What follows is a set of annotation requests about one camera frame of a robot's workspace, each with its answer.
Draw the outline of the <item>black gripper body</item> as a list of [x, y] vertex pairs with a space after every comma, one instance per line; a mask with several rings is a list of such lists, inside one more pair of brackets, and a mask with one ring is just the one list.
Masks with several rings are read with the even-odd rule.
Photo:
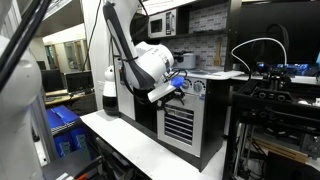
[[173, 100], [173, 99], [178, 99], [181, 103], [183, 103], [182, 99], [184, 98], [185, 93], [180, 89], [176, 89], [169, 94], [165, 95], [164, 97], [160, 98], [156, 104], [156, 110], [165, 110], [165, 105], [167, 102]]

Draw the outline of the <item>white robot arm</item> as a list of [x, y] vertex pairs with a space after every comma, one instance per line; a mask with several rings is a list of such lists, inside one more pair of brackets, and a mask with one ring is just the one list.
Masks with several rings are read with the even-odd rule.
[[[0, 180], [43, 180], [31, 131], [31, 104], [41, 88], [41, 72], [26, 51], [41, 24], [51, 0], [33, 0], [13, 36], [0, 36]], [[162, 44], [133, 43], [130, 24], [141, 0], [106, 0], [102, 11], [120, 53], [126, 80], [147, 90], [153, 103], [175, 87], [157, 81], [174, 60]]]

